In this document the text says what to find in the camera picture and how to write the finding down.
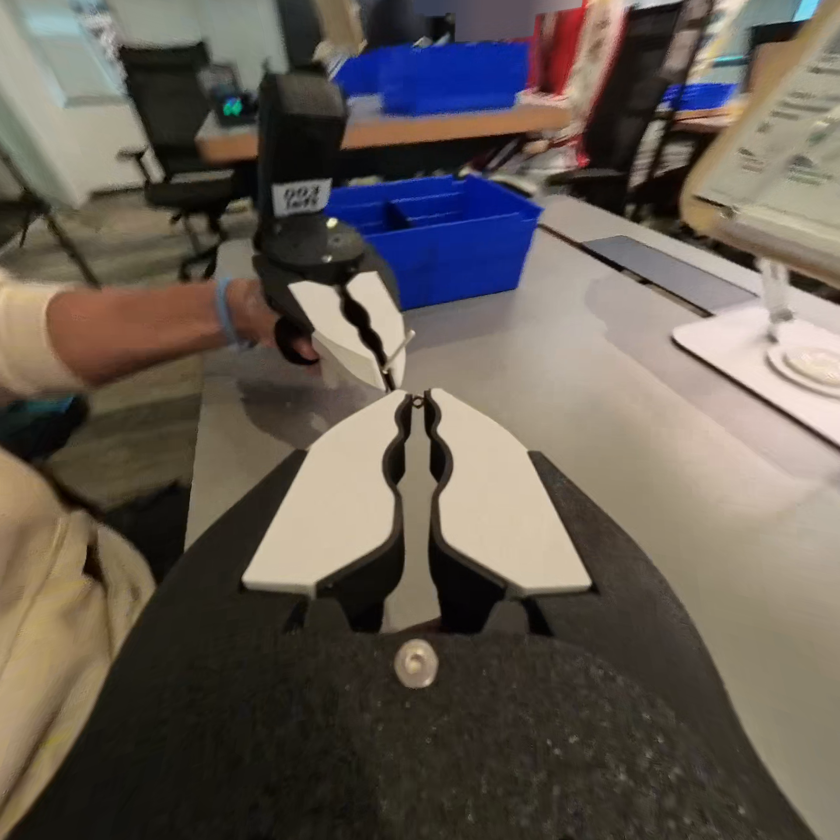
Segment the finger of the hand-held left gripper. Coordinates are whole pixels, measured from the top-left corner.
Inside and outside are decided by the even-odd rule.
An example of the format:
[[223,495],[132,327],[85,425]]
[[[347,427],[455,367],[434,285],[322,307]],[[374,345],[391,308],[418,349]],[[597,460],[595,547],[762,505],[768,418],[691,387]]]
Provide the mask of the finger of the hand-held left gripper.
[[385,389],[403,385],[406,367],[397,368],[396,378],[382,371],[385,357],[403,340],[407,330],[403,314],[380,274],[365,271],[344,287],[344,316],[356,328],[363,346],[372,353],[376,370]]
[[378,392],[387,392],[374,352],[362,341],[359,330],[342,310],[335,287],[310,280],[291,283],[288,290],[312,327],[311,342],[325,360],[325,378],[354,379]]

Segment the person's left hand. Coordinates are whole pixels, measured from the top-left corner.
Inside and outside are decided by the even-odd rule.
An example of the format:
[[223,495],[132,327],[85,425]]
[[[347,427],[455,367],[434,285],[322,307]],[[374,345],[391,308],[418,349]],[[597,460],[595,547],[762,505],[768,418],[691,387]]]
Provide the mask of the person's left hand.
[[238,339],[277,350],[286,361],[297,366],[320,363],[311,335],[270,308],[257,279],[231,280],[226,300]]

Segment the blue wristband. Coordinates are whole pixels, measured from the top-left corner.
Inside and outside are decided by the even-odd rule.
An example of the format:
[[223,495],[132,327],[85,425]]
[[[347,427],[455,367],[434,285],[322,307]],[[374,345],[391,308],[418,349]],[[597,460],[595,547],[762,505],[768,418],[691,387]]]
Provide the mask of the blue wristband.
[[234,322],[234,314],[230,307],[228,293],[235,279],[223,277],[215,281],[213,303],[218,325],[224,336],[225,346],[237,350],[252,350],[256,347],[256,341],[244,338],[238,331]]

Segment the black office chair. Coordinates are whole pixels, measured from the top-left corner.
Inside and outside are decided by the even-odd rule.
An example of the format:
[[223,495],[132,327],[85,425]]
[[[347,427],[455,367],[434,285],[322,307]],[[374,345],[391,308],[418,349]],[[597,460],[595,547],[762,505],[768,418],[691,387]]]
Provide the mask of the black office chair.
[[623,215],[639,147],[668,88],[683,87],[711,19],[712,1],[635,7],[582,133],[583,165],[549,175],[547,190]]
[[209,279],[217,252],[226,240],[222,217],[243,196],[236,173],[206,163],[196,135],[211,113],[199,74],[209,65],[204,42],[183,46],[121,45],[124,85],[143,128],[142,148],[123,149],[118,159],[131,161],[143,181],[143,197],[153,209],[167,211],[182,224],[193,254],[177,270],[187,282],[203,266]]

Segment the person's left forearm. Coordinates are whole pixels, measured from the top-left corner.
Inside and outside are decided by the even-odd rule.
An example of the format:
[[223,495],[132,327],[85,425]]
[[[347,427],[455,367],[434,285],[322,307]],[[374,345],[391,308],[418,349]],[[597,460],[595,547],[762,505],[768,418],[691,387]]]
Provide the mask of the person's left forearm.
[[96,290],[2,274],[2,400],[89,391],[227,340],[214,284]]

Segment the wooden background table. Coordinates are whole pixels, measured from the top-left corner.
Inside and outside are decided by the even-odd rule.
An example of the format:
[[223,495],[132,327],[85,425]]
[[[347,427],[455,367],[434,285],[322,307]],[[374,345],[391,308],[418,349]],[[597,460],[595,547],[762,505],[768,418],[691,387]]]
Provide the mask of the wooden background table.
[[[387,116],[379,112],[352,116],[341,150],[357,151],[404,145],[483,140],[565,129],[571,112],[561,101],[525,101],[496,111],[457,112],[423,117]],[[209,114],[195,137],[196,150],[210,165],[254,161],[258,152],[256,127],[223,128]]]

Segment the black tripod light stand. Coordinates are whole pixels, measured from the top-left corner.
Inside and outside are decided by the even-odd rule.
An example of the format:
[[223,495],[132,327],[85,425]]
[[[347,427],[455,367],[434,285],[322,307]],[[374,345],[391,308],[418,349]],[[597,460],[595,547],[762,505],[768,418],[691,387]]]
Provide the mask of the black tripod light stand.
[[32,224],[37,220],[43,221],[53,239],[76,265],[84,281],[90,287],[101,288],[102,284],[60,224],[51,203],[29,184],[5,148],[1,148],[1,162],[2,169],[18,188],[17,195],[1,198],[2,246],[10,244],[19,235],[18,246],[22,248]]

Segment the printed instruction board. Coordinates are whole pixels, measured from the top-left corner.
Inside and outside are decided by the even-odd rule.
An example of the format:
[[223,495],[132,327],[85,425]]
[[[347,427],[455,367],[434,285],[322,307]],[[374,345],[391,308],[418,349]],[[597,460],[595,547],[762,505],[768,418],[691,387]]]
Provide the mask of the printed instruction board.
[[691,169],[695,232],[838,288],[839,3],[761,59],[743,111]]

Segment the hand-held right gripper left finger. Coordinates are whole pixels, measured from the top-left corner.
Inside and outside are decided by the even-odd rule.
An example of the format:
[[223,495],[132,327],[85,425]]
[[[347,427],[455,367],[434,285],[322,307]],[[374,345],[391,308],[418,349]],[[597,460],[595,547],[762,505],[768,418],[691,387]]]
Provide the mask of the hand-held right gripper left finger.
[[356,631],[377,633],[405,566],[405,444],[413,398],[395,391],[307,450],[246,568],[251,592],[334,600]]

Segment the white board stand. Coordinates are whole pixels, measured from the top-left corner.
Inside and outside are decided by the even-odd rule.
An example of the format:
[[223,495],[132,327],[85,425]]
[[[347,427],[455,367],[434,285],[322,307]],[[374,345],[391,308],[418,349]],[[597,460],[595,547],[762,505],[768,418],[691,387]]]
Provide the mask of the white board stand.
[[766,258],[758,265],[762,281],[759,304],[679,327],[673,340],[837,447],[838,333],[794,313],[786,266]]

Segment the blue divided plastic bin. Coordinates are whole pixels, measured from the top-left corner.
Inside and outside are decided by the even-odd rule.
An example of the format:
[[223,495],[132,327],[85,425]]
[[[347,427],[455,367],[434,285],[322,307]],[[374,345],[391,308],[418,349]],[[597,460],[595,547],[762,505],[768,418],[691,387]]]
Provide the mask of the blue divided plastic bin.
[[391,268],[404,310],[518,288],[541,207],[477,175],[335,188],[328,215]]

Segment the tan wooden board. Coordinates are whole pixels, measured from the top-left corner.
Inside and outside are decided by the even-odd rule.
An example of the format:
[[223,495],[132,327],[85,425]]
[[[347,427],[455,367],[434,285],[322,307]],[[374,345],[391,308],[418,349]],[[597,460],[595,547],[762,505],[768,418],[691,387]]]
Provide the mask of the tan wooden board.
[[331,55],[351,58],[366,46],[360,6],[355,1],[313,1],[320,26],[318,47]]

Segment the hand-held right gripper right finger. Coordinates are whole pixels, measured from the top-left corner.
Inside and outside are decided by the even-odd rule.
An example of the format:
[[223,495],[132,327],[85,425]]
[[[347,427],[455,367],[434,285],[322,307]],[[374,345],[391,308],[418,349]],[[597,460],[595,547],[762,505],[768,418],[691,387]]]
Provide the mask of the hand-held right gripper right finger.
[[443,629],[478,634],[503,602],[589,592],[591,575],[532,453],[441,388],[424,395],[424,423],[436,481],[428,564]]

